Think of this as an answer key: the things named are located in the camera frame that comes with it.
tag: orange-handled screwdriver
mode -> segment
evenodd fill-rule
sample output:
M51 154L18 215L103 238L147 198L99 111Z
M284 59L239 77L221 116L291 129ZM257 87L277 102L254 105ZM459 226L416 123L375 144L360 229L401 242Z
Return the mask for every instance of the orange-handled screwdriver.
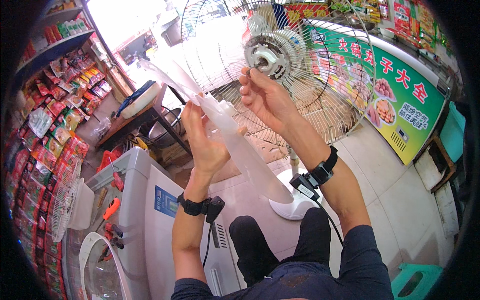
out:
M112 166L113 170L113 181L112 181L112 187L119 189L120 192L123 192L123 181L121 180L118 172L115 172L115 168L113 167L112 160L110 157L108 158L110 161L110 165Z
M119 198L113 199L112 202L110 202L110 204L108 205L107 210L103 214L102 223L100 223L100 225L95 230L95 232L97 232L100 229L103 222L105 222L105 220L108 220L112 216L112 214L114 214L117 211L119 207L120 207L120 199Z

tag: chest freezer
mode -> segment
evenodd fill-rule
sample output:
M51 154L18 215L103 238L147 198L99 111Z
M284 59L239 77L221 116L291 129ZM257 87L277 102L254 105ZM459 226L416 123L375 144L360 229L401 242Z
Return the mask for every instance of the chest freezer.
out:
M113 165L124 180L123 192L111 187L111 168L104 168L93 176L86 183L95 193L92 224L86 230L69 230L64 238L69 258L69 285L73 285L70 290L79 295L72 298L170 299L175 286L171 232L178 208L176 198L183 189L139 147L123 154ZM104 188L108 188L107 195L103 205L97 208ZM123 231L121 240L124 248L113 247L114 259L98 262L99 253L108 243L99 238L104 235L103 228L98 231L99 237L89 233L99 226L103 212L115 197L120 199L121 204L108 222L117 224ZM200 247L202 258L206 251L208 228L209 224L205 223ZM83 243L78 247L80 238L83 238ZM211 234L204 268L207 283L216 296L240 289L228 239L228 230L220 214Z

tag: green advertising sign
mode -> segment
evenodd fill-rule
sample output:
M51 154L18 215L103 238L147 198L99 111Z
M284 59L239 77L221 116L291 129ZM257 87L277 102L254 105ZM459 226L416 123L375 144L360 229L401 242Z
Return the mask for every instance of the green advertising sign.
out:
M365 113L408 165L433 130L443 95L415 69L376 46L372 53L368 43L356 37L319 27L306 29L313 41L307 45L313 72ZM367 105L372 87L373 100Z

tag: freezer vent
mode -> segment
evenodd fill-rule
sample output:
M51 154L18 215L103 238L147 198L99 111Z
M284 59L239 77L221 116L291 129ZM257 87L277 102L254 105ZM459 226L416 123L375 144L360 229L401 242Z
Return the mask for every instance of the freezer vent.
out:
M392 132L392 135L390 136L394 144L400 149L401 152L405 150L405 147L407 146L404 142L403 139L398 135L396 132Z
M218 240L220 241L220 247L221 248L228 248L227 247L227 238L225 237L225 230L223 229L223 226L220 224L216 225L216 231L218 233Z

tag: black pants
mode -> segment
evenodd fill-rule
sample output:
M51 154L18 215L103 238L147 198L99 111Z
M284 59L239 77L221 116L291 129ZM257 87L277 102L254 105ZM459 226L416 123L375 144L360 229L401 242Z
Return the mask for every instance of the black pants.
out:
M293 256L281 262L268 247L265 236L251 216L239 216L230 224L230 236L237 251L238 268L247 286L263 280L280 264L287 262L317 262L328 266L332 232L326 213L310 208L300 225L300 236Z

